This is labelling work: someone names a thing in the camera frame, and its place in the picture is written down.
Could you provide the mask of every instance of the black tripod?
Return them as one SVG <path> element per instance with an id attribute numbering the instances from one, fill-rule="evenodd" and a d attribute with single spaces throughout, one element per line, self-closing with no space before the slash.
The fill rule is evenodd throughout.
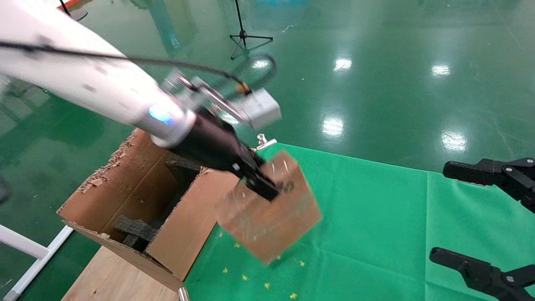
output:
<path id="1" fill-rule="evenodd" d="M 273 37 L 272 36 L 259 36 L 259 35 L 247 35 L 247 33 L 243 30 L 243 25 L 241 23 L 241 15 L 240 15 L 240 6 L 238 5 L 238 0 L 235 0 L 236 1 L 236 10 L 238 11 L 238 20 L 240 21 L 240 34 L 238 35 L 235 35 L 235 34 L 231 34 L 230 37 L 239 37 L 240 38 L 240 41 L 238 42 L 238 45 L 236 46 L 236 49 L 234 50 L 234 53 L 232 53 L 232 56 L 231 56 L 231 59 L 234 59 L 234 57 L 236 56 L 236 52 L 238 52 L 238 49 L 240 48 L 240 45 L 241 43 L 243 42 L 243 45 L 244 46 L 247 46 L 245 44 L 245 39 L 248 38 L 248 37 L 255 37 L 257 39 L 268 39 L 268 40 L 272 40 L 273 41 Z"/>

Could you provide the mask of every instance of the cable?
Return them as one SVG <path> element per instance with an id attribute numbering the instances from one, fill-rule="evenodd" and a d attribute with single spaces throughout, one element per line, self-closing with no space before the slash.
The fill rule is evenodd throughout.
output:
<path id="1" fill-rule="evenodd" d="M 232 79 L 236 81 L 245 92 L 250 92 L 249 87 L 247 84 L 239 79 L 237 76 L 230 74 L 228 72 L 225 72 L 220 69 L 192 64 L 192 63 L 186 63 L 181 61 L 173 61 L 170 59 L 160 59 L 160 58 L 145 58 L 145 57 L 126 57 L 126 56 L 120 56 L 120 55 L 112 55 L 112 54 L 103 54 L 103 53 L 97 53 L 97 52 L 86 52 L 86 51 L 78 51 L 78 50 L 69 50 L 69 49 L 63 49 L 63 48 L 56 48 L 54 46 L 46 45 L 46 46 L 40 46 L 35 44 L 25 44 L 25 43 L 14 43 L 14 42 L 7 42 L 7 41 L 0 41 L 0 47 L 2 48 L 11 48 L 11 49 L 19 49 L 24 51 L 41 51 L 41 52 L 48 52 L 53 54 L 62 54 L 62 55 L 70 55 L 70 56 L 81 56 L 81 57 L 98 57 L 98 58 L 108 58 L 108 59 L 118 59 L 122 61 L 131 61 L 131 62 L 138 62 L 138 63 L 145 63 L 145 64 L 153 64 L 153 65 L 174 65 L 182 68 L 192 69 L 192 70 L 199 70 L 203 72 L 213 73 L 220 76 L 223 76 L 227 79 Z"/>
<path id="2" fill-rule="evenodd" d="M 257 61 L 260 61 L 261 59 L 267 59 L 268 61 L 270 61 L 272 67 L 271 67 L 271 69 L 269 70 L 269 72 L 266 75 L 264 75 L 263 77 L 257 79 L 252 84 L 249 84 L 249 88 L 254 89 L 254 88 L 257 88 L 257 87 L 263 87 L 277 73 L 277 68 L 278 68 L 277 61 L 275 61 L 275 59 L 271 55 L 268 55 L 268 54 L 252 55 L 252 56 L 248 57 L 244 62 L 242 62 L 238 67 L 234 68 L 231 71 L 231 74 L 233 74 L 235 76 L 238 76 L 245 69 L 247 69 L 247 67 L 249 67 L 252 62 L 257 62 Z M 227 82 L 227 80 L 221 80 L 221 81 L 215 83 L 212 86 L 213 86 L 214 89 L 221 89 L 226 82 Z"/>

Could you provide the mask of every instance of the green floor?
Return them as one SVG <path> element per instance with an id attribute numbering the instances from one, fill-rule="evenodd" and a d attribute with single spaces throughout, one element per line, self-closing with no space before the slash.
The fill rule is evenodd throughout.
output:
<path id="1" fill-rule="evenodd" d="M 81 23 L 127 55 L 238 63 L 230 60 L 228 35 L 239 31 L 232 0 L 83 7 Z M 431 171 L 448 160 L 534 155 L 528 0 L 257 0 L 241 10 L 249 34 L 274 37 L 251 53 L 280 65 L 267 88 L 283 120 L 263 131 L 268 138 Z M 158 80 L 168 72 L 144 67 Z M 13 186 L 0 224 L 48 244 L 62 227 L 55 210 L 132 128 L 19 82 L 0 103 L 0 174 Z M 238 131 L 255 143 L 251 130 Z M 74 234 L 22 300 L 59 300 L 97 249 Z M 33 260 L 3 245 L 0 254 L 3 296 Z"/>

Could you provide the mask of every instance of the wooden block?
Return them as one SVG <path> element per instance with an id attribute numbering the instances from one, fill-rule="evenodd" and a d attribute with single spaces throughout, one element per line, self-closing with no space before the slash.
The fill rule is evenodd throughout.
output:
<path id="1" fill-rule="evenodd" d="M 268 264 L 322 218 L 303 171 L 286 152 L 262 166 L 281 187 L 269 202 L 241 181 L 216 205 L 218 223 L 252 254 Z"/>

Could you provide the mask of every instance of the white pole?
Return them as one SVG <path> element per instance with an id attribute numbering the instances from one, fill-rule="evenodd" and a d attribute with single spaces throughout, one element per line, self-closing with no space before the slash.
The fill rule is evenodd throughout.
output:
<path id="1" fill-rule="evenodd" d="M 0 243 L 14 247 L 37 259 L 43 259 L 48 249 L 17 232 L 0 225 Z"/>
<path id="2" fill-rule="evenodd" d="M 22 278 L 13 286 L 13 288 L 5 295 L 4 301 L 15 301 L 28 287 L 31 281 L 37 276 L 47 262 L 54 256 L 54 253 L 61 247 L 63 242 L 72 233 L 73 229 L 69 226 L 63 227 L 56 238 L 48 245 L 47 254 L 42 259 L 37 259 L 34 264 L 24 273 Z"/>

